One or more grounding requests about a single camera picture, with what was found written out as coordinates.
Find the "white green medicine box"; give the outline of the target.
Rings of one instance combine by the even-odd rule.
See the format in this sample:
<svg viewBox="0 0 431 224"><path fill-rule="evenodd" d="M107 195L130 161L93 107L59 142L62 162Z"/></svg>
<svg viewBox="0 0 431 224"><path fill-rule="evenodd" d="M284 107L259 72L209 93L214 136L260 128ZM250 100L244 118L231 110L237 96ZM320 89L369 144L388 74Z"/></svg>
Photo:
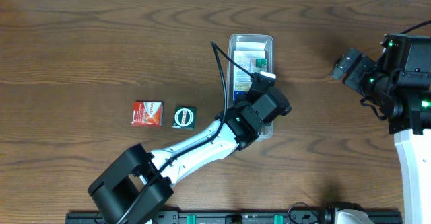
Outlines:
<svg viewBox="0 0 431 224"><path fill-rule="evenodd" d="M265 58L253 58L251 59L251 72L260 73L262 71L267 72L268 62Z"/></svg>

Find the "blue medicine box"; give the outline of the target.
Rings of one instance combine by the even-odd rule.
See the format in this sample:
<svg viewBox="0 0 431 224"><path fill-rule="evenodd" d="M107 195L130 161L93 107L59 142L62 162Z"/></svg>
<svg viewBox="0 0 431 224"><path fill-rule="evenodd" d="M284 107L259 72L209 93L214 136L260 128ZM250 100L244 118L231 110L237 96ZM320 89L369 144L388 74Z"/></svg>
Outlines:
<svg viewBox="0 0 431 224"><path fill-rule="evenodd" d="M264 50L259 51L241 51L235 50L233 53L233 61L240 65L243 69L251 72L251 59L253 58L265 58L266 52ZM233 100L236 101L238 94L246 93L251 86L251 77L245 73L242 69L234 66L233 71Z"/></svg>

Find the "green square box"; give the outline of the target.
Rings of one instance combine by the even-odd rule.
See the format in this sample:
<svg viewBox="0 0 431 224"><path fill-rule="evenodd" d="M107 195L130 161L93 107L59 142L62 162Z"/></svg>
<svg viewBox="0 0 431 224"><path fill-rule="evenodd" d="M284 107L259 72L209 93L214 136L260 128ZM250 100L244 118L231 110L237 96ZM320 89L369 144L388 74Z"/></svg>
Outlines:
<svg viewBox="0 0 431 224"><path fill-rule="evenodd" d="M195 128L197 109L177 106L174 111L173 128L193 130Z"/></svg>

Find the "red orange medicine box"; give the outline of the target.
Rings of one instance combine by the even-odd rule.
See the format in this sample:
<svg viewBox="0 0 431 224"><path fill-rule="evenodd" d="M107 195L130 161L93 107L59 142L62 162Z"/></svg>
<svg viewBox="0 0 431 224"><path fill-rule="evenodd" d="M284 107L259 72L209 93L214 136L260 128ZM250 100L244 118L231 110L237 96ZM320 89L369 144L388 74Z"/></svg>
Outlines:
<svg viewBox="0 0 431 224"><path fill-rule="evenodd" d="M163 110L163 102L134 102L131 125L134 127L161 127Z"/></svg>

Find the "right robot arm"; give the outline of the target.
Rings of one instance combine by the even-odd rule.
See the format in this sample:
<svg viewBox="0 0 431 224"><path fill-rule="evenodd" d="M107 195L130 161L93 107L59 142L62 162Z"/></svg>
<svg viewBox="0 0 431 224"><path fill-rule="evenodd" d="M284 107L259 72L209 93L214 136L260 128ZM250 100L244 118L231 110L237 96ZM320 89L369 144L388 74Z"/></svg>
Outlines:
<svg viewBox="0 0 431 224"><path fill-rule="evenodd" d="M387 34L377 61L355 48L331 77L361 95L360 103L389 124L403 182L406 223L430 222L430 37Z"/></svg>

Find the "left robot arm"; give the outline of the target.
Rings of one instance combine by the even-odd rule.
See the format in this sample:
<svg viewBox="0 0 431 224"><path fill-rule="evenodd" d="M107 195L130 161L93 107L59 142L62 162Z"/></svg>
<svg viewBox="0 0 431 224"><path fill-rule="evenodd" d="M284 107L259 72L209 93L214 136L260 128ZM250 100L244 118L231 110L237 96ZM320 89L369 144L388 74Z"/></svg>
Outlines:
<svg viewBox="0 0 431 224"><path fill-rule="evenodd" d="M204 131L171 147L124 151L88 188L107 223L147 223L173 187L199 168L255 142L261 130L291 110L272 83L254 82L245 99L220 112Z"/></svg>

